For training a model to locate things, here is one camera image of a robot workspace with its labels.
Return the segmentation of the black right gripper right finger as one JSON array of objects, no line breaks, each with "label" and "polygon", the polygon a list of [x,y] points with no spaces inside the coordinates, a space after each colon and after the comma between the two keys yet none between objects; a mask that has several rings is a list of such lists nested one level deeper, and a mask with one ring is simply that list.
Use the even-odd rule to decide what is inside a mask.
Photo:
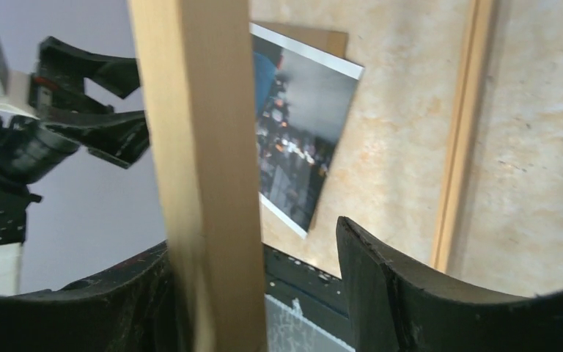
[{"label": "black right gripper right finger", "polygon": [[463,282],[336,226],[357,351],[563,351],[563,290],[525,298]]}]

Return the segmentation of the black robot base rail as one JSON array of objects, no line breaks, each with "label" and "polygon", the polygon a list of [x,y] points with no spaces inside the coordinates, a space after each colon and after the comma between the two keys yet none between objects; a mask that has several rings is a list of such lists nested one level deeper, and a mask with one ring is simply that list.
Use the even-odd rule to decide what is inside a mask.
[{"label": "black robot base rail", "polygon": [[265,244],[270,351],[354,351],[342,280]]}]

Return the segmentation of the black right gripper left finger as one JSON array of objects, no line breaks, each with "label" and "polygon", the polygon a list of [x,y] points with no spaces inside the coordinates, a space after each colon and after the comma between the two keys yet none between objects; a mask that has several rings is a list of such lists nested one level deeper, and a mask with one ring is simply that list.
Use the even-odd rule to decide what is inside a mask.
[{"label": "black right gripper left finger", "polygon": [[192,351],[161,242],[60,290],[0,296],[0,351]]}]

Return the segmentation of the light wooden picture frame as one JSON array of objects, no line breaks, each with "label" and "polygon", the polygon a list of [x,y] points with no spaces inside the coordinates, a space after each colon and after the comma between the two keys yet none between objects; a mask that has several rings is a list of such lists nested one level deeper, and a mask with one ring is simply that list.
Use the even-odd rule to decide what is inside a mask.
[{"label": "light wooden picture frame", "polygon": [[247,1],[131,1],[159,200],[195,351],[265,351]]}]

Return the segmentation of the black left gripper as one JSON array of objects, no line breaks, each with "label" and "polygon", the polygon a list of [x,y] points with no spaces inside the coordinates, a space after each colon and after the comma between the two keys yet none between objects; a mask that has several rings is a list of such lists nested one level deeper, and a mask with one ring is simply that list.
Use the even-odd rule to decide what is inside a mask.
[{"label": "black left gripper", "polygon": [[86,94],[86,79],[121,99],[140,87],[134,58],[94,54],[55,37],[39,44],[35,72],[29,79],[29,105],[36,108],[40,89],[46,88],[52,94],[52,106],[64,110],[50,110],[43,118],[49,131],[31,117],[14,115],[5,126],[0,116],[0,177],[36,183],[77,152],[78,144],[123,169],[146,153],[150,139],[145,112],[112,113],[112,107]]}]

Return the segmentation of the brown cardboard backing board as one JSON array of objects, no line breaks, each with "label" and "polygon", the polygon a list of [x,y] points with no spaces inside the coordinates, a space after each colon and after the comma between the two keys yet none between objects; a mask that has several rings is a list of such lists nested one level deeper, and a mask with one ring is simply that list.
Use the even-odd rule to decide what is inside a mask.
[{"label": "brown cardboard backing board", "polygon": [[345,59],[349,38],[346,32],[270,21],[255,21],[254,23],[266,29],[270,29],[273,32],[320,49],[321,51]]}]

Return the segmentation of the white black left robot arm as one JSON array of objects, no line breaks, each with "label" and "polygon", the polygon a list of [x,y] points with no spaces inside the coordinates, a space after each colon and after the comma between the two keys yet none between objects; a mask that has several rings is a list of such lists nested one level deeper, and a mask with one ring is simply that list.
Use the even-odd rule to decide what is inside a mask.
[{"label": "white black left robot arm", "polygon": [[42,199],[29,186],[81,147],[124,169],[149,147],[144,111],[115,111],[86,81],[127,98],[140,86],[137,62],[47,37],[28,74],[9,69],[0,43],[0,245],[25,241],[26,210]]}]

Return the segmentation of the printed colour photo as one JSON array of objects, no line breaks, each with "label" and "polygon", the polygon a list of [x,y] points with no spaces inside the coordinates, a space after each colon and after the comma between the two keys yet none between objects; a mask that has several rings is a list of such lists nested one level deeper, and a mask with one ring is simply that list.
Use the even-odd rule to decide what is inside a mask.
[{"label": "printed colour photo", "polygon": [[254,22],[250,31],[261,203],[305,238],[364,69]]}]

